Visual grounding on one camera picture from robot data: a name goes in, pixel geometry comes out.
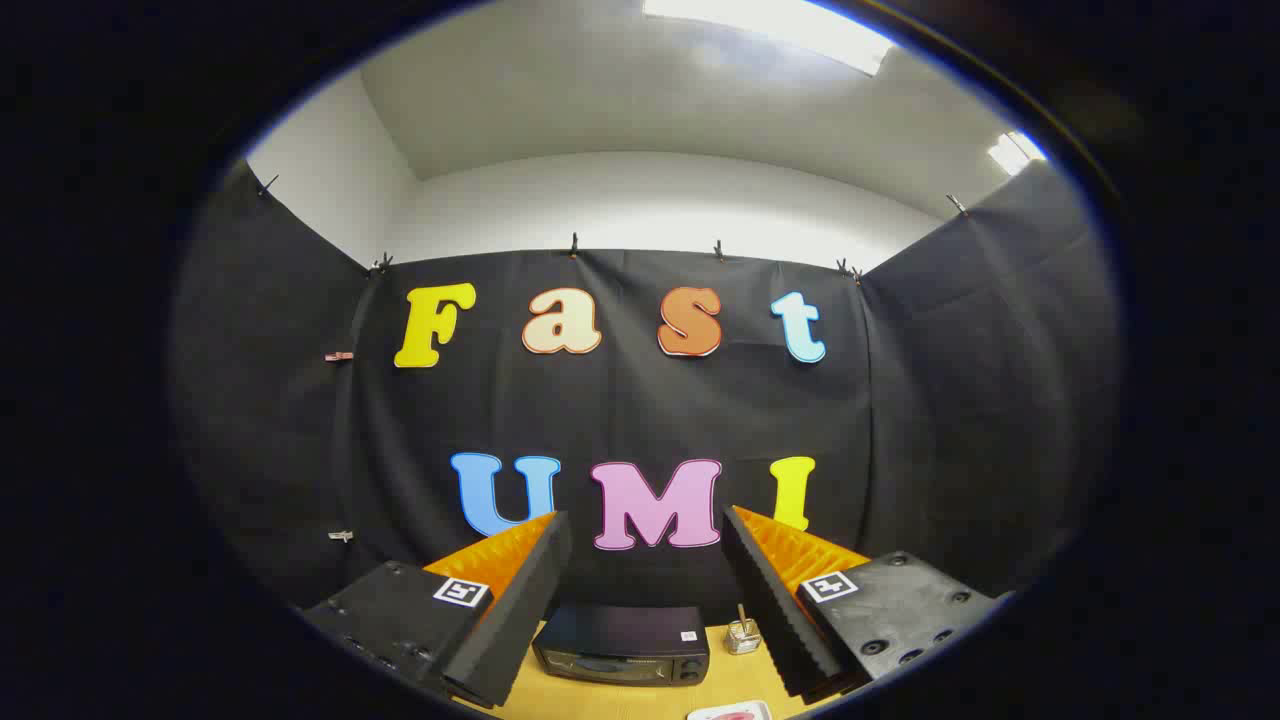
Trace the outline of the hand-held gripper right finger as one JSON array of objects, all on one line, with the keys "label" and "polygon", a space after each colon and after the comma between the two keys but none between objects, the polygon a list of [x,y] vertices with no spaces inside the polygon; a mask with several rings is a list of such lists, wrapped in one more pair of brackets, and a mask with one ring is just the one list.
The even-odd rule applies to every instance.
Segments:
[{"label": "hand-held gripper right finger", "polygon": [[893,676],[1001,607],[913,553],[867,557],[735,505],[722,548],[786,692],[805,705]]}]

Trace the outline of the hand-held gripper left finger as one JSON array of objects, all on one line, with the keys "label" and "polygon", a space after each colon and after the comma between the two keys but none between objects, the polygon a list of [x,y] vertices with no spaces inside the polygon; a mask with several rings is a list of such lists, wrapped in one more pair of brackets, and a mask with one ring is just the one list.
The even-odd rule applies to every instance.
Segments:
[{"label": "hand-held gripper left finger", "polygon": [[429,697],[502,706],[568,565],[570,529],[553,511],[426,566],[387,561],[301,615]]}]

